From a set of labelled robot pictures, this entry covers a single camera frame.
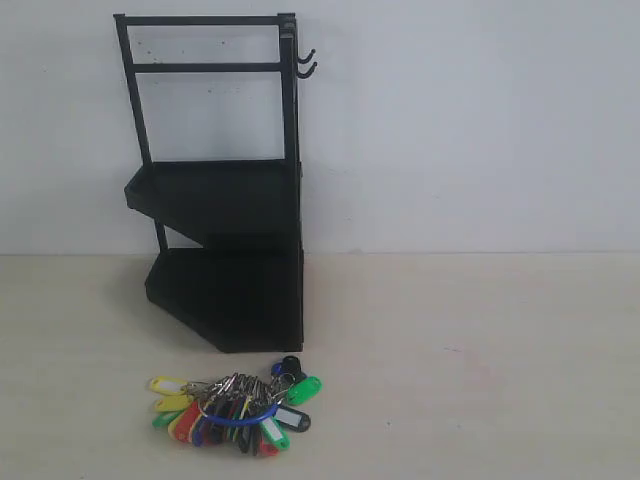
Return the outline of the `colourful key tag bunch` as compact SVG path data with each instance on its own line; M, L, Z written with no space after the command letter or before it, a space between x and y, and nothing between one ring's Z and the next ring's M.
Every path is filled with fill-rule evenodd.
M156 376L154 428L196 448L229 444L242 454L276 456L290 448L289 434L303 433L311 417L298 409L323 389L296 356L274 363L270 377L235 372L213 380Z

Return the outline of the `black two-tier metal rack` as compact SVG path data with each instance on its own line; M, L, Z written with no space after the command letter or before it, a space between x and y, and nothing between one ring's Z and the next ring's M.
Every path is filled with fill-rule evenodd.
M271 16L114 17L141 167L124 189L129 208L154 222L158 255L148 300L224 353L299 352L304 343L297 19ZM138 27L273 26L274 62L140 63ZM151 156L142 74L274 73L279 77L284 153L266 160L157 162Z

